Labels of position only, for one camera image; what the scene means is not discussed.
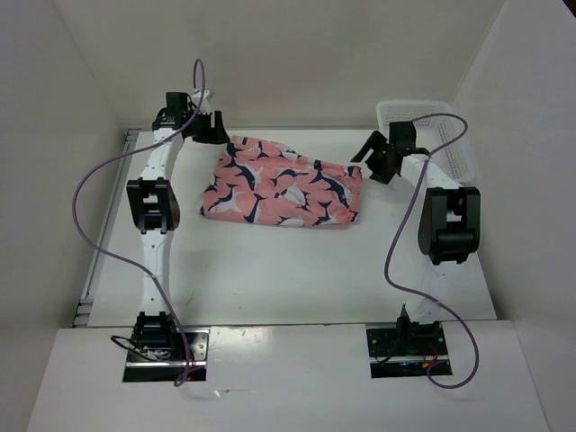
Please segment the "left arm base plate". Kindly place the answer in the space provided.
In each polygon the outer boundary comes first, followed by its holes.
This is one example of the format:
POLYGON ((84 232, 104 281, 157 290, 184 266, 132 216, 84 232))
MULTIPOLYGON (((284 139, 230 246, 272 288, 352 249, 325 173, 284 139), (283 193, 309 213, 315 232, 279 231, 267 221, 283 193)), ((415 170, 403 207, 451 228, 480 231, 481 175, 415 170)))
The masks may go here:
MULTIPOLYGON (((211 331, 208 328, 188 328, 186 337, 192 351, 191 372, 188 383, 203 383, 207 376, 207 360, 211 331)), ((122 381, 124 383, 173 383, 185 371, 185 352, 179 347, 137 349, 132 340, 116 337, 127 352, 122 381)))

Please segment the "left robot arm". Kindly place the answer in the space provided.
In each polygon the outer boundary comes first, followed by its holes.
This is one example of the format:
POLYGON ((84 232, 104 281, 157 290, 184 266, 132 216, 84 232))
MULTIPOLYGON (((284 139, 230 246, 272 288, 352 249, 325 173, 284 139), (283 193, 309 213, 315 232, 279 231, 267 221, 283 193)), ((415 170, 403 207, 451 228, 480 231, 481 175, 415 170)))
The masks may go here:
POLYGON ((166 303, 171 243, 181 219, 170 178, 187 138, 205 144, 228 142, 221 112, 211 108, 211 99, 210 90, 166 93, 166 106, 152 123, 155 147, 140 175, 126 185, 131 217, 143 246, 143 265, 147 268, 133 340, 139 350, 150 351, 162 360, 184 357, 188 352, 183 333, 166 303))

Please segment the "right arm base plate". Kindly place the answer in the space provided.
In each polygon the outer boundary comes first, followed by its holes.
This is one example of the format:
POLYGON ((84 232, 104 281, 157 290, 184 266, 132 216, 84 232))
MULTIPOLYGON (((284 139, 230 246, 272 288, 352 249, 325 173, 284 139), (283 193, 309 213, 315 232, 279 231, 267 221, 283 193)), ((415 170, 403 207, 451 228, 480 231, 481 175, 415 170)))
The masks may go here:
POLYGON ((372 379, 452 375, 444 331, 432 325, 419 328, 415 335, 399 340, 393 327, 366 329, 372 379))

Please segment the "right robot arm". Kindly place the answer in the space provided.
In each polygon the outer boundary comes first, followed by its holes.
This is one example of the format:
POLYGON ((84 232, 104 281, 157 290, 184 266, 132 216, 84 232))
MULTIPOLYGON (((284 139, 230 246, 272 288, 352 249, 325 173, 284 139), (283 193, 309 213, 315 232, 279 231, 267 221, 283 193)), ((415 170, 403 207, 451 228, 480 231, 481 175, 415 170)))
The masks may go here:
POLYGON ((393 288, 417 295, 461 321, 461 317, 443 304, 435 295, 405 287, 391 279, 392 255, 406 227, 419 197, 423 198, 417 241, 422 255, 433 266, 445 263, 462 264, 475 253, 481 236, 481 193, 475 187, 464 186, 452 179, 432 161, 439 151, 454 144, 468 130, 462 121, 463 132, 455 139, 431 151, 417 146, 414 121, 396 121, 389 124, 389 134, 372 132, 361 149, 352 157, 354 163, 364 162, 371 171, 370 178, 387 185, 395 176, 414 187, 409 206, 402 217, 387 252, 383 275, 393 288))

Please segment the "pink shark print shorts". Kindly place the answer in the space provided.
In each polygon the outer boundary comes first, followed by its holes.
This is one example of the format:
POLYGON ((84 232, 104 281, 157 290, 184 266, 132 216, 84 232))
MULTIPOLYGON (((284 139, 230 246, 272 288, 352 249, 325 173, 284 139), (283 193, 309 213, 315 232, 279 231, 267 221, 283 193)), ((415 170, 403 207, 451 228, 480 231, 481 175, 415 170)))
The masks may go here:
POLYGON ((316 228, 358 219, 360 166, 299 154, 282 143, 234 136, 201 195, 199 213, 215 221, 316 228))

